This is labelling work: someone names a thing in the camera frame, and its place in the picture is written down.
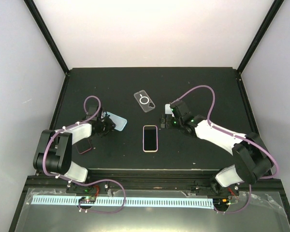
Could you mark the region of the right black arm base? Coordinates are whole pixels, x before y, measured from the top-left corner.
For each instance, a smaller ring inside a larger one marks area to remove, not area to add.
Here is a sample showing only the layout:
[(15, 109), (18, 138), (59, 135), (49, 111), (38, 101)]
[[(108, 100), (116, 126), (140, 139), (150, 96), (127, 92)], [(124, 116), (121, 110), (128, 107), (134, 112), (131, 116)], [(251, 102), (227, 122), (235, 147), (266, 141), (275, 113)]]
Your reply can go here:
[(228, 187), (222, 187), (216, 180), (211, 179), (196, 179), (192, 191), (195, 191), (197, 195), (207, 196), (207, 197), (229, 197), (231, 196), (231, 190), (235, 191), (238, 195), (238, 190), (235, 190), (236, 184), (232, 184)]

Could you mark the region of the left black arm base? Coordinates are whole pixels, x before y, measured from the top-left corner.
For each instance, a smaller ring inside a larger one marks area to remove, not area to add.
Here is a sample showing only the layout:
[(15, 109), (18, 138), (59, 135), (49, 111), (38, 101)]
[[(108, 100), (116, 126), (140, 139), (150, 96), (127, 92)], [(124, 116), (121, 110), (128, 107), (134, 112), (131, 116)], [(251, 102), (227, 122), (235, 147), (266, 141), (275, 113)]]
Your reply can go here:
[(105, 194), (108, 191), (110, 182), (103, 181), (90, 186), (81, 186), (75, 183), (68, 183), (66, 185), (66, 192), (76, 195), (99, 195)]

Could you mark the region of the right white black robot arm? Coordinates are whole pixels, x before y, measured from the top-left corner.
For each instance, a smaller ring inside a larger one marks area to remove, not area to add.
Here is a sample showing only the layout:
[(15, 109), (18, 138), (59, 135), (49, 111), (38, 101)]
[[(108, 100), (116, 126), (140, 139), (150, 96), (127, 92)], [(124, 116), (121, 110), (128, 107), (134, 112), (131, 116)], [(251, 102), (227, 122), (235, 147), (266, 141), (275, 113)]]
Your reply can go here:
[(233, 184), (255, 184), (275, 164), (258, 134), (236, 133), (210, 123), (201, 115), (193, 115), (182, 100), (166, 104), (165, 115), (160, 121), (162, 128), (178, 129), (187, 136), (211, 142), (232, 155), (234, 164), (220, 170), (210, 182), (210, 189), (216, 195)]

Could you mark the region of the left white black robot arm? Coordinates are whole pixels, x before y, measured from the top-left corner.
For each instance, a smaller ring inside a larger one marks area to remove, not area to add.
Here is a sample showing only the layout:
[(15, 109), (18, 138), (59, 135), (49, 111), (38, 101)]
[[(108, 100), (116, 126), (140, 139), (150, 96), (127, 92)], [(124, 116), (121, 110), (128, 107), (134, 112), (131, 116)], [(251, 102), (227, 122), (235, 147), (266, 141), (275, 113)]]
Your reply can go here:
[(93, 179), (89, 178), (88, 169), (72, 161), (73, 145), (92, 135), (106, 135), (116, 127), (110, 115), (97, 107), (96, 112), (84, 121), (76, 122), (58, 130), (44, 130), (41, 133), (33, 158), (33, 167), (47, 176), (63, 177), (77, 182), (83, 192), (91, 192)]

